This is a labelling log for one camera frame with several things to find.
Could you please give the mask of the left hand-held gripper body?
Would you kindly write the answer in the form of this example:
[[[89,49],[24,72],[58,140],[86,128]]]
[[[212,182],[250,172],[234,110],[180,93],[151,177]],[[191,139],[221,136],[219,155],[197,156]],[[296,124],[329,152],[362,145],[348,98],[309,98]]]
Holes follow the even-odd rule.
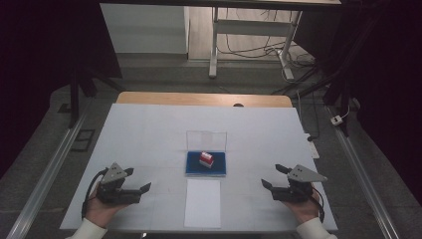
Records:
[[[104,204],[138,203],[141,197],[139,189],[122,188],[128,176],[124,169],[114,162],[100,181],[97,189],[97,199]]]

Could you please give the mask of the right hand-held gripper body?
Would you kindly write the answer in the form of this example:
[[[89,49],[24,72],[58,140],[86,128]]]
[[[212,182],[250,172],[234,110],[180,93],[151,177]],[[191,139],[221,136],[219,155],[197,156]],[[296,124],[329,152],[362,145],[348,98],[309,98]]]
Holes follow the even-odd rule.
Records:
[[[286,174],[288,187],[273,187],[272,195],[275,200],[282,202],[306,202],[313,195],[313,183],[327,181],[323,176],[300,164],[292,168],[289,174]]]

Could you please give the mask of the blue ink pad clear-lid case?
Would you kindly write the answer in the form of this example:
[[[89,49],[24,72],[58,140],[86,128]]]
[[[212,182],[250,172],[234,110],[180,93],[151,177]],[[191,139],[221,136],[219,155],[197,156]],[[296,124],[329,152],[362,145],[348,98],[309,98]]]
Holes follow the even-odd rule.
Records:
[[[187,176],[225,176],[226,175],[226,131],[189,130],[186,133],[186,168]],[[199,163],[202,151],[213,155],[214,163],[208,168]]]

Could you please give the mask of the red and white stamp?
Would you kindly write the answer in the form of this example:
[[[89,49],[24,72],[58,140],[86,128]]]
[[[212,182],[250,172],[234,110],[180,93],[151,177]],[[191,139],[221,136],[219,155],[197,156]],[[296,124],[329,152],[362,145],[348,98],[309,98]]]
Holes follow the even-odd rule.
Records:
[[[213,163],[214,163],[214,157],[213,157],[212,154],[205,152],[205,151],[202,151],[200,153],[199,163],[208,167],[208,168],[211,168]]]

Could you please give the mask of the person's right hand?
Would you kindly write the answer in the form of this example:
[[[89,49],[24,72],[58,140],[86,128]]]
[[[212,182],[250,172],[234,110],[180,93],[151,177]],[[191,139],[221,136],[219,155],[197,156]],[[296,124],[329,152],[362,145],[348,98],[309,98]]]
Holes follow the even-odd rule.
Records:
[[[310,199],[300,203],[285,202],[285,205],[293,212],[300,224],[318,218],[318,206]]]

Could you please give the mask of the person's left hand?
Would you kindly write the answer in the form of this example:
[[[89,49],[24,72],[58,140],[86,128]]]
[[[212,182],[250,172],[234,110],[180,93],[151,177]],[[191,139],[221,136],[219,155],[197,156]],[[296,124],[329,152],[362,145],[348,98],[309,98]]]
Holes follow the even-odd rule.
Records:
[[[123,208],[125,208],[125,205],[102,203],[97,199],[97,190],[94,189],[89,196],[85,218],[101,228],[107,228],[113,217]]]

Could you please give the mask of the large white table cover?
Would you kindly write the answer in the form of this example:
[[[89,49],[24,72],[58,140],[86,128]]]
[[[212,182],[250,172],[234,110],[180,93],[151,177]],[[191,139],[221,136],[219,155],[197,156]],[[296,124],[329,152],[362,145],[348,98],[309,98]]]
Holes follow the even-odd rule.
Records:
[[[226,131],[226,175],[220,181],[221,227],[185,227],[186,133]],[[121,210],[110,229],[153,233],[280,233],[295,230],[293,213],[273,199],[261,179],[287,185],[276,164],[315,166],[293,108],[183,107],[115,104],[105,120],[86,171],[61,224],[82,223],[81,207],[92,178],[117,162],[134,168],[127,188],[151,182],[139,203]]]

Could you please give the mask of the small white paper sheet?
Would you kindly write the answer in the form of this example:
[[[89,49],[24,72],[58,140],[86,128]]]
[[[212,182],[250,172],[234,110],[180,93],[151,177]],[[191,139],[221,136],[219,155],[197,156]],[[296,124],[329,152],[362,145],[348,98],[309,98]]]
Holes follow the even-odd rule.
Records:
[[[184,226],[220,228],[220,197],[219,180],[188,179]]]

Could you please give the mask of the black stand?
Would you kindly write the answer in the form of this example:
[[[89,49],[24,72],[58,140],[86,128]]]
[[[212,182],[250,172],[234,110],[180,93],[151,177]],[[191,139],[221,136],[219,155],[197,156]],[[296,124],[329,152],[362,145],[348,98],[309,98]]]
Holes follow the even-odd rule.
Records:
[[[71,120],[69,128],[74,127],[80,118],[79,90],[82,90],[84,95],[88,98],[93,98],[97,95],[98,89],[95,86],[94,79],[100,80],[119,93],[125,92],[125,88],[123,86],[114,82],[105,74],[102,74],[99,71],[89,67],[75,67],[73,73],[71,74],[70,80]]]

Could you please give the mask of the black curtain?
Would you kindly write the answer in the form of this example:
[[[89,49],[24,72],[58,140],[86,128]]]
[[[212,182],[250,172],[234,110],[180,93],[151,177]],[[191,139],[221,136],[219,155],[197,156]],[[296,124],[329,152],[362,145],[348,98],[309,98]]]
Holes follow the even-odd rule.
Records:
[[[121,76],[101,0],[0,0],[0,177],[74,75]]]
[[[345,79],[362,128],[422,205],[422,0],[340,1],[355,8],[305,12],[296,42],[332,74],[377,19]]]

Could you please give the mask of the black floor frame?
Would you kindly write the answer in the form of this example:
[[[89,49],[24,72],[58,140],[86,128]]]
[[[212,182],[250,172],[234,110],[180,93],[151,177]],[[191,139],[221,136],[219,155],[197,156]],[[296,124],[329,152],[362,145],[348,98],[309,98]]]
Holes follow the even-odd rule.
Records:
[[[87,152],[93,142],[95,132],[94,129],[81,129],[74,140],[71,151]]]

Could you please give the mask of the metal floor rail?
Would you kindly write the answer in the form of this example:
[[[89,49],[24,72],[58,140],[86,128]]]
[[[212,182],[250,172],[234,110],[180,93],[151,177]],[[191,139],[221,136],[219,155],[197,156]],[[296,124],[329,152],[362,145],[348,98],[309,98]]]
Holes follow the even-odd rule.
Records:
[[[355,150],[350,138],[346,136],[338,127],[334,127],[335,134],[338,138],[341,147],[349,161],[349,164],[355,174],[360,188],[365,195],[366,201],[373,211],[373,215],[380,227],[380,230],[385,239],[401,239],[399,232],[394,225],[390,214],[388,213],[384,203],[378,195],[372,180],[366,172],[360,157]]]
[[[38,180],[34,190],[30,194],[29,199],[9,231],[6,239],[25,239],[87,117],[87,114],[88,108],[83,109],[83,112],[80,114],[80,118],[77,119],[75,124],[66,131],[63,139],[51,157],[46,169],[41,175],[41,178]]]

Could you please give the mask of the white desk frame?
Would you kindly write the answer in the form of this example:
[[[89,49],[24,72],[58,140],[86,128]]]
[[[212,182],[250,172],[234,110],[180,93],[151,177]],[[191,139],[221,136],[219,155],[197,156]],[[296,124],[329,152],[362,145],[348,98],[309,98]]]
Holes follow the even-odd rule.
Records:
[[[252,21],[220,19],[219,8],[212,8],[212,45],[209,65],[209,78],[215,79],[217,76],[217,40],[219,35],[242,35],[242,36],[267,36],[282,37],[285,39],[282,50],[277,50],[276,54],[282,65],[284,77],[291,81],[294,78],[290,64],[288,63],[289,49],[294,40],[294,36],[302,17],[302,11],[293,11],[292,19],[289,22],[274,21]]]

